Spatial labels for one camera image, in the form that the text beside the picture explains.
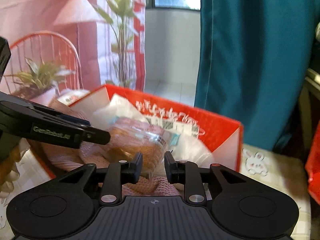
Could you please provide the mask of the person's left hand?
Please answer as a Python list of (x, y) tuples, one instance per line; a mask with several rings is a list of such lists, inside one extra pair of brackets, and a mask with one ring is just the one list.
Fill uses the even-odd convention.
[(21, 151), (16, 145), (9, 156), (1, 162), (1, 198), (5, 198), (14, 190), (13, 182), (20, 177), (17, 163), (21, 161)]

